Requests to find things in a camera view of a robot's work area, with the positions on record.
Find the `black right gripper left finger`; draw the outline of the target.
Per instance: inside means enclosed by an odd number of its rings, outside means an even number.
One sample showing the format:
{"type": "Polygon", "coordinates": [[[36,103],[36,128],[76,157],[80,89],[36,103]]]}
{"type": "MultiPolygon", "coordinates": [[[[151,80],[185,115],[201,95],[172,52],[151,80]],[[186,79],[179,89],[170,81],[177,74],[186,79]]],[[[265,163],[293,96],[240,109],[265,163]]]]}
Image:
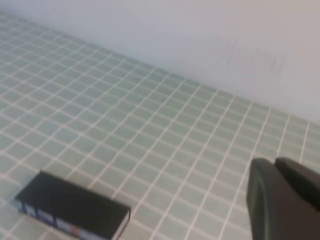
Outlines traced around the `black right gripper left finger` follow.
{"type": "Polygon", "coordinates": [[[295,192],[275,162],[265,158],[251,161],[246,204],[254,240],[320,238],[320,208],[295,192]]]}

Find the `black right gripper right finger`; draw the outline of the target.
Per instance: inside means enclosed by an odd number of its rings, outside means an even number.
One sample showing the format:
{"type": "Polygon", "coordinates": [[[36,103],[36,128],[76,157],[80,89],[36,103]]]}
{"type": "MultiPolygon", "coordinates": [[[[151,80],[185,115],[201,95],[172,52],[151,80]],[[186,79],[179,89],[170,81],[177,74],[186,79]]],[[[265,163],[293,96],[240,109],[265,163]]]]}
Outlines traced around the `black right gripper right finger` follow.
{"type": "Polygon", "coordinates": [[[319,173],[287,157],[277,157],[274,165],[304,201],[320,207],[319,173]]]}

